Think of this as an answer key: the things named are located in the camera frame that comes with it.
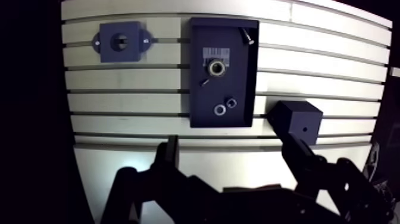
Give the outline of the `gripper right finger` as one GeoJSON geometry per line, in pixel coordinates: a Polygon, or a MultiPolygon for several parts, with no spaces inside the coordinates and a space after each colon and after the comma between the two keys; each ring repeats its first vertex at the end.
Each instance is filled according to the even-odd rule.
{"type": "Polygon", "coordinates": [[[340,217],[347,223],[389,223],[394,213],[390,203],[347,158],[329,163],[292,133],[281,139],[282,156],[297,181],[295,191],[316,199],[326,190],[340,217]]]}

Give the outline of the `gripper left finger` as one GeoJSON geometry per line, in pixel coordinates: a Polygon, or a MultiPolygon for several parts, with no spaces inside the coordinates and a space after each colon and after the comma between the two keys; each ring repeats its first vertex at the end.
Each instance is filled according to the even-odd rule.
{"type": "Polygon", "coordinates": [[[148,170],[120,168],[114,178],[101,223],[140,223],[145,202],[156,202],[174,223],[216,223],[218,192],[179,169],[179,137],[157,146],[148,170]]]}

